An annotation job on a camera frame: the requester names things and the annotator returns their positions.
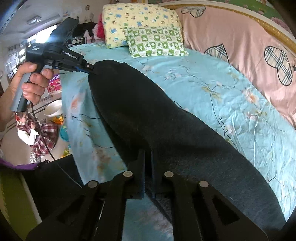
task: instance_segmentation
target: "purple fabric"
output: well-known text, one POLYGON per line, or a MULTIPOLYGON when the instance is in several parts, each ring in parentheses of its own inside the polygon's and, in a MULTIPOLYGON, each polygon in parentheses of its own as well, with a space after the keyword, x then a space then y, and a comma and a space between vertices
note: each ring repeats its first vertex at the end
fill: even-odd
POLYGON ((38 165, 39 165, 39 163, 32 163, 32 164, 14 166, 10 162, 7 162, 7 161, 3 160, 2 158, 0 158, 0 166, 5 166, 10 169, 14 169, 14 170, 18 170, 18 171, 34 170, 38 165))

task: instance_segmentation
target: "child's hand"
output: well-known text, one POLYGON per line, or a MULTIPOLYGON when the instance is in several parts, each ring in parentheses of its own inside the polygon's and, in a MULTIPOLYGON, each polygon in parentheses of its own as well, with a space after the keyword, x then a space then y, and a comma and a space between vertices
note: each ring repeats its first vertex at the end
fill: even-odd
POLYGON ((31 128, 32 128, 32 129, 35 129, 35 127, 36 127, 36 123, 33 122, 33 121, 31 121, 31 128))

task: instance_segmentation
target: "girl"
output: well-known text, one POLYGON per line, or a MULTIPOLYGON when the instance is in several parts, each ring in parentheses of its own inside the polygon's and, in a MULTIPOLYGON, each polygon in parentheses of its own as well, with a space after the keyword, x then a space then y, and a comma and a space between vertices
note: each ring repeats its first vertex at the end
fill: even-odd
POLYGON ((48 150, 44 144, 47 144, 48 149, 51 151, 58 137, 58 126, 56 123, 45 121, 39 123, 40 129, 44 138, 39 133, 39 128, 36 127, 36 123, 33 117, 28 112, 17 112, 15 114, 17 121, 17 135, 19 138, 32 147, 31 162, 41 161, 41 157, 48 154, 48 150))

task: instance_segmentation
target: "wire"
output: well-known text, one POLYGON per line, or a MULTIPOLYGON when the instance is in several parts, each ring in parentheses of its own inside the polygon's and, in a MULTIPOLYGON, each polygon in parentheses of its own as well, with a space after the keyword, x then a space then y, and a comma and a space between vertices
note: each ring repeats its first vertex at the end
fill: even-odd
POLYGON ((36 126, 38 127, 38 130, 40 132, 40 136, 43 140, 43 143, 45 144, 45 147, 47 149, 47 151, 49 152, 50 156, 52 157, 52 159, 54 160, 54 163, 56 163, 58 165, 58 167, 73 181, 76 183, 76 185, 78 185, 79 187, 82 188, 82 186, 76 182, 72 177, 70 177, 70 175, 68 173, 65 172, 65 170, 58 164, 58 162, 56 161, 56 159, 54 158, 54 156, 52 155, 52 153, 50 152, 45 140, 44 140, 44 137, 43 137, 43 134, 42 134, 42 131, 41 131, 41 128, 40 128, 40 125, 39 125, 39 122, 37 121, 37 118, 35 116, 35 113, 34 113, 34 109, 33 109, 33 103, 31 102, 31 108, 32 108, 32 114, 33 114, 33 117, 34 117, 34 121, 36 122, 36 126))

